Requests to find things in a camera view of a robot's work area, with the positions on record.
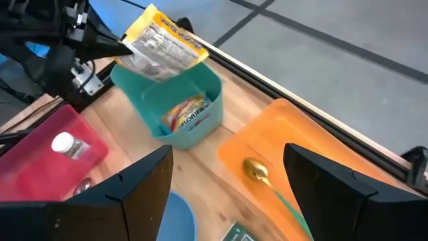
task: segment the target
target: pink tray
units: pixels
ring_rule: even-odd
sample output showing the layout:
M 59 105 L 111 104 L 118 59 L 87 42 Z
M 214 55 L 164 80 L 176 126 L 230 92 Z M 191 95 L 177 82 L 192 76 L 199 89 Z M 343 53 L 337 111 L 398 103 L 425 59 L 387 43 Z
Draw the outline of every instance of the pink tray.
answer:
M 63 131 L 89 144 L 89 151 L 78 160 L 52 151 Z M 65 105 L 0 157 L 0 201 L 62 200 L 107 153 L 102 139 Z

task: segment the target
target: blue bowl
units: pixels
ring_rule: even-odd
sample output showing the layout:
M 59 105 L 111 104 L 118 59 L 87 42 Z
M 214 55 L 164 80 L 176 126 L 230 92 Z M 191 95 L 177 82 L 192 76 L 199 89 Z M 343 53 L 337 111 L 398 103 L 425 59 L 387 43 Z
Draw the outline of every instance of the blue bowl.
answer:
M 131 101 L 152 137 L 178 149 L 192 148 L 223 120 L 220 77 L 204 63 L 164 82 L 154 82 L 119 65 L 113 68 L 111 78 Z M 161 118 L 182 101 L 201 93 L 212 103 L 178 131 L 166 134 Z
M 195 215 L 190 205 L 177 193 L 170 192 L 156 241 L 195 241 Z

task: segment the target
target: gold spoon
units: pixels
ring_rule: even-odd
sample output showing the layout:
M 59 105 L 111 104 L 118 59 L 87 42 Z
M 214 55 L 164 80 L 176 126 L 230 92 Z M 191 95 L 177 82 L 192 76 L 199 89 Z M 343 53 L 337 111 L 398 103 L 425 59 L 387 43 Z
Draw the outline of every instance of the gold spoon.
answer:
M 295 219 L 297 219 L 297 221 L 299 222 L 299 224 L 301 225 L 301 227 L 305 230 L 305 232 L 309 235 L 309 237 L 311 237 L 311 239 L 313 239 L 309 227 L 305 221 L 305 219 L 303 218 L 302 215 L 299 214 L 299 212 L 297 212 L 285 199 L 284 197 L 282 197 L 282 195 L 276 191 L 274 189 L 274 187 L 272 187 L 272 184 L 270 183 L 269 179 L 268 179 L 268 169 L 266 168 L 266 166 L 259 162 L 256 159 L 253 158 L 246 158 L 243 160 L 243 170 L 245 171 L 245 174 L 251 178 L 252 180 L 255 181 L 262 181 L 264 182 L 268 187 L 270 187 L 275 194 L 277 195 L 277 197 L 279 197 L 279 199 L 281 200 L 281 202 L 289 209 L 289 211 L 293 214 L 293 216 L 295 217 Z

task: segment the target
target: orange tray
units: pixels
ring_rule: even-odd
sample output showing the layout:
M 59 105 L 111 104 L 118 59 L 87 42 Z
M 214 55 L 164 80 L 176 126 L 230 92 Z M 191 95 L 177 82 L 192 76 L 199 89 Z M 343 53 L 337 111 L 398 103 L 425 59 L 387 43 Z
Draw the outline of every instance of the orange tray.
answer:
M 285 99 L 272 102 L 255 120 L 226 141 L 219 158 L 260 201 L 263 211 L 288 240 L 309 240 L 297 220 L 264 183 L 252 181 L 242 162 L 253 157 L 267 166 L 273 187 L 300 211 L 283 164 L 286 143 L 301 145 L 363 174 L 397 186 L 397 181 L 356 154 Z

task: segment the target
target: white bottle cap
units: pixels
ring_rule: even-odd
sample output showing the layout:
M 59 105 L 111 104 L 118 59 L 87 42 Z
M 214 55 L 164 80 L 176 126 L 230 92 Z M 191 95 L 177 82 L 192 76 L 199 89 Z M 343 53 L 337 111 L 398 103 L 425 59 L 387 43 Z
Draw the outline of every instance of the white bottle cap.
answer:
M 52 141 L 51 147 L 53 151 L 58 153 L 66 153 L 74 144 L 74 137 L 67 132 L 58 134 Z

